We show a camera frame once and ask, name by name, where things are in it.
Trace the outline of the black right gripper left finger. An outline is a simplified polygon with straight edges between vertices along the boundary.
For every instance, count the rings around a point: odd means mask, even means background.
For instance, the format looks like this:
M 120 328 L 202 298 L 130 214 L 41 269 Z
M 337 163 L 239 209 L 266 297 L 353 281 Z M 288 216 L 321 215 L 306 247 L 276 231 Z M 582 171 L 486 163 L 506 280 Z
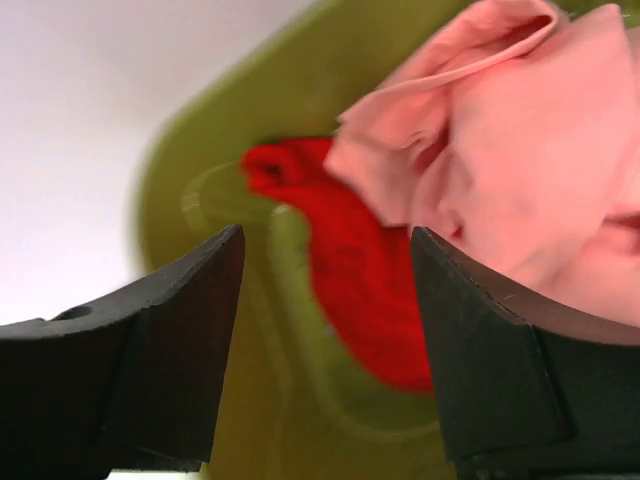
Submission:
M 1 475 L 209 462 L 244 269 L 231 225 L 110 294 L 1 329 Z

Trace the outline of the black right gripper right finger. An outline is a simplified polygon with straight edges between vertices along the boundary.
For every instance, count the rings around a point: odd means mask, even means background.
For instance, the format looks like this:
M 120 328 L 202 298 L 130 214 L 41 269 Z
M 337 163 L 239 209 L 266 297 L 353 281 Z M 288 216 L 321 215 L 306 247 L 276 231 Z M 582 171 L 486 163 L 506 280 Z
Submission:
M 459 478 L 638 477 L 636 328 L 540 296 L 426 228 L 411 259 Z

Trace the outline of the pink t shirt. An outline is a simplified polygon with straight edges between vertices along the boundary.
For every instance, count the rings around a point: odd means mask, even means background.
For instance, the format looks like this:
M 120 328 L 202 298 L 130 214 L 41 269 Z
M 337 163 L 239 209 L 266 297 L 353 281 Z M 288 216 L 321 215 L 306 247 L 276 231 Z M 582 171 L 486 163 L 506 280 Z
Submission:
M 326 170 L 564 305 L 639 323 L 639 33 L 477 1 L 340 118 Z

